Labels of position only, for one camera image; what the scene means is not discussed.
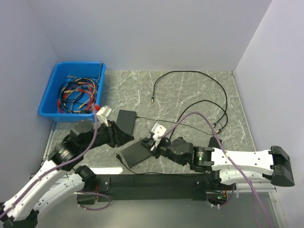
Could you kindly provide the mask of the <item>black network switch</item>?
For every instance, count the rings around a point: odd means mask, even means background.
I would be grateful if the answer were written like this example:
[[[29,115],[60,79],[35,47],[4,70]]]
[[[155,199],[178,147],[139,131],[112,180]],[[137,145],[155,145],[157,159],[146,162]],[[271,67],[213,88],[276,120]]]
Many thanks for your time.
[[[120,151],[120,154],[116,155],[121,164],[125,164],[129,169],[150,157],[152,157],[152,154],[149,149],[143,146],[142,140],[124,148]]]
[[[136,116],[137,113],[135,111],[119,110],[116,124],[124,133],[132,135]]]

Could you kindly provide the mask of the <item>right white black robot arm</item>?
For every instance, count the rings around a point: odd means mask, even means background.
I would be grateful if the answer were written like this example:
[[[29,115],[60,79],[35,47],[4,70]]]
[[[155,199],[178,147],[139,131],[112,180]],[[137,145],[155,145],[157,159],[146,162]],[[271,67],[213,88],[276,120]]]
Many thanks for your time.
[[[295,185],[290,156],[280,146],[258,152],[222,151],[219,147],[200,147],[179,137],[173,142],[163,138],[144,138],[141,145],[152,156],[163,156],[199,173],[209,173],[209,185],[219,190],[240,182],[270,181],[274,186]]]

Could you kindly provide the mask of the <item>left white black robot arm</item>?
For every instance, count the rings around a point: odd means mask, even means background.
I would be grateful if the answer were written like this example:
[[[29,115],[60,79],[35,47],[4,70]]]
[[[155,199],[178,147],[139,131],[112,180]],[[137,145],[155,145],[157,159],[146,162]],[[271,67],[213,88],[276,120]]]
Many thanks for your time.
[[[55,146],[35,176],[0,207],[5,228],[34,228],[38,217],[78,191],[95,190],[96,174],[86,165],[75,166],[90,149],[107,144],[115,148],[134,140],[114,121],[98,125],[80,121]]]

